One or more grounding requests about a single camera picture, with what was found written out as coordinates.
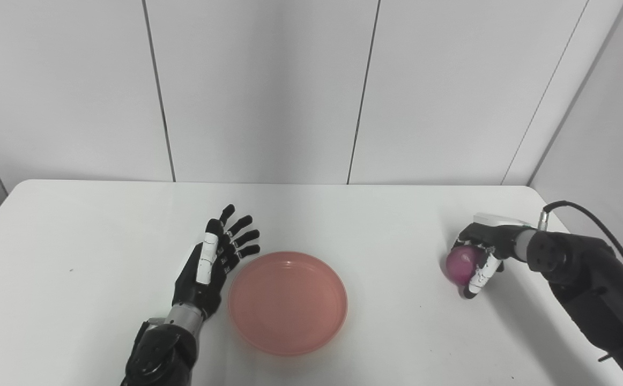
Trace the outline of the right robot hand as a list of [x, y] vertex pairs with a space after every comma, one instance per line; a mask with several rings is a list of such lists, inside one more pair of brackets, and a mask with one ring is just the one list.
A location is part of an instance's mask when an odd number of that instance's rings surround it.
[[531, 224], [516, 218], [476, 213], [446, 256], [446, 275], [471, 300], [503, 271], [506, 259], [527, 262], [526, 248], [535, 232]]

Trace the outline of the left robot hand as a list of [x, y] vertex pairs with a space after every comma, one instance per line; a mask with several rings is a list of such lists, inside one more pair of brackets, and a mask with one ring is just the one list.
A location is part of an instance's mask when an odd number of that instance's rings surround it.
[[228, 274], [243, 259], [261, 251], [259, 230], [243, 231], [253, 224], [251, 215], [228, 225], [235, 210], [235, 205], [229, 204], [219, 218], [207, 222], [201, 242], [191, 250], [174, 285], [172, 306], [189, 306], [205, 321], [221, 305], [221, 291]]

